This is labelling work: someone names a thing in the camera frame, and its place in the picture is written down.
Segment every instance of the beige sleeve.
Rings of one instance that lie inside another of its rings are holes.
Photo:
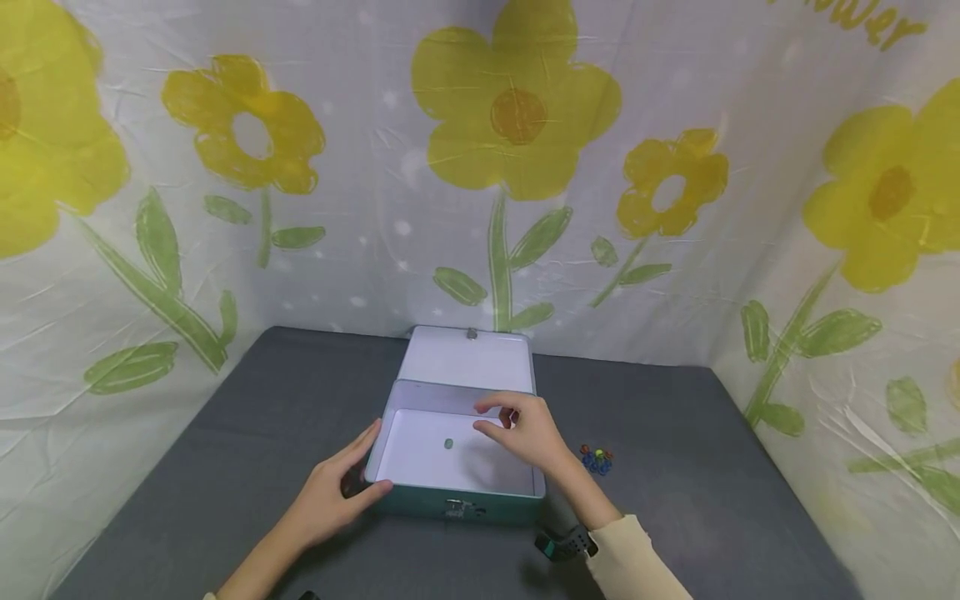
[[[635,516],[624,516],[590,536],[597,553],[587,559],[587,567],[607,600],[691,600]]]

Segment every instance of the gray mat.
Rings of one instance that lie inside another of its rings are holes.
[[[380,415],[405,349],[264,333],[54,598],[200,600],[216,589],[313,465]],[[567,441],[614,453],[601,485],[639,516],[695,598],[860,597],[710,370],[555,356],[534,367]],[[582,564],[550,564],[532,541],[530,531],[367,517],[303,556],[275,598],[602,598]]]

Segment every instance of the painted flower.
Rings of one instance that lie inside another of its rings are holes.
[[[879,293],[906,281],[921,254],[960,250],[960,79],[914,116],[901,106],[847,119],[827,142],[834,179],[804,206],[821,243],[846,251],[840,272]]]
[[[89,215],[127,181],[100,114],[96,40],[49,0],[0,3],[0,258],[54,236],[58,207]]]
[[[447,27],[417,46],[412,86],[420,108],[442,121],[427,161],[466,189],[503,183],[515,200],[563,192],[580,151],[620,112],[606,71],[571,62],[577,21],[568,0],[511,0],[492,43]]]
[[[624,235],[637,239],[659,231],[680,235],[697,222],[697,210],[727,188],[727,157],[711,154],[714,130],[687,130],[676,140],[647,139],[630,151],[623,176],[633,187],[620,197],[616,218]],[[669,208],[657,211],[654,196],[672,176],[685,179],[684,191]]]
[[[310,107],[286,91],[272,91],[267,73],[243,55],[213,57],[211,69],[174,71],[161,99],[170,115],[195,128],[193,143],[204,166],[245,189],[273,184],[287,194],[309,194],[317,185],[310,158],[326,138]],[[237,143],[234,119],[259,119],[270,144],[266,157],[250,156]]]

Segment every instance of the white backdrop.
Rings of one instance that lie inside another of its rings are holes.
[[[5,592],[56,587],[265,327],[439,324],[713,366],[868,598],[956,597],[956,31],[956,0],[5,3]]]

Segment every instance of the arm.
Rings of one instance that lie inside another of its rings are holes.
[[[379,431],[376,420],[350,445],[314,467],[290,509],[212,600],[263,600],[303,550],[332,537],[390,491],[393,484],[380,481],[350,499],[340,492],[340,481],[367,454]]]
[[[587,567],[608,600],[689,600],[690,595],[654,551],[635,516],[624,516],[567,448],[543,398],[501,392],[477,402],[481,415],[500,408],[502,427],[473,427],[539,468],[570,503],[597,544]]]

